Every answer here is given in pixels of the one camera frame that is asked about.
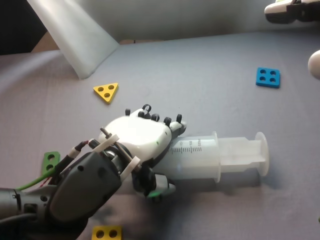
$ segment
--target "syringe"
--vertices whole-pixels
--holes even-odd
[[[153,171],[173,180],[213,178],[219,182],[221,173],[249,168],[257,168],[261,176],[268,173],[269,149],[262,132],[255,140],[218,138],[216,132],[212,136],[178,137]]]

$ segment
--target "green block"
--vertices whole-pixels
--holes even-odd
[[[46,174],[60,162],[60,153],[57,151],[48,151],[44,153],[41,174]]]

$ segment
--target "robotic hand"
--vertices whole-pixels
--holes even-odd
[[[88,218],[130,174],[134,189],[146,197],[174,192],[174,184],[152,168],[187,125],[180,114],[174,122],[168,117],[158,122],[159,115],[150,115],[150,110],[148,104],[131,114],[127,109],[125,116],[100,129],[98,140],[74,147],[55,167],[47,186],[29,192],[0,188],[0,232],[31,239],[76,239]],[[92,151],[68,167],[86,144]]]
[[[320,21],[320,0],[277,0],[264,9],[264,14],[273,24]],[[308,69],[320,79],[320,50],[309,58]]]

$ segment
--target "red wire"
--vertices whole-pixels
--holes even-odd
[[[40,187],[39,188],[41,188],[41,187],[43,187],[45,184],[46,184],[46,182],[50,179],[51,177],[49,176],[49,177],[47,177],[47,179],[40,185]]]

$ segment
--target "gray table surface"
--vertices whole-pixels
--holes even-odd
[[[185,136],[263,132],[268,175],[181,181],[157,205],[121,189],[79,239],[121,225],[125,240],[318,240],[320,81],[307,69],[318,49],[315,29],[122,45],[86,80],[59,51],[0,56],[0,185],[33,180],[44,152],[64,156],[125,108],[148,103],[162,120],[182,114]],[[281,88],[256,86],[258,67],[279,69]],[[115,82],[107,105],[93,87]]]

